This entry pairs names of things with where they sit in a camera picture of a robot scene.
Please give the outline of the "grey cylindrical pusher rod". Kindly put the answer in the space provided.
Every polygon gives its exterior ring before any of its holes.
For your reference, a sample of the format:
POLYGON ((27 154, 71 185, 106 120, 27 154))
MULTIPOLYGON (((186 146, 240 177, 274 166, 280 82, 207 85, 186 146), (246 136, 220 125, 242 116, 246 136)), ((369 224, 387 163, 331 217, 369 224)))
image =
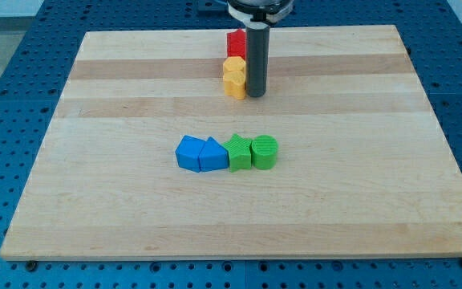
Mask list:
POLYGON ((270 27, 246 28, 246 93, 250 97, 265 95, 268 75, 270 27))

